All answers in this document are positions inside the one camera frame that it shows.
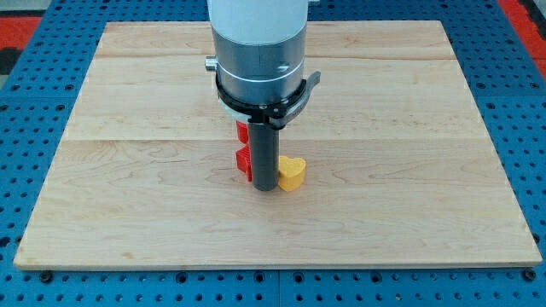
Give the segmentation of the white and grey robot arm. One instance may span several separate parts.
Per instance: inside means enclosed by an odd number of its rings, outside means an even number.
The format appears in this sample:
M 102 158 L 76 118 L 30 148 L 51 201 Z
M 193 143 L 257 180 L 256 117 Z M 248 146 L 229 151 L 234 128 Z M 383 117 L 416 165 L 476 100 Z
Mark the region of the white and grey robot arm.
M 220 87 L 248 104 L 277 103 L 303 80 L 308 0 L 208 0 Z

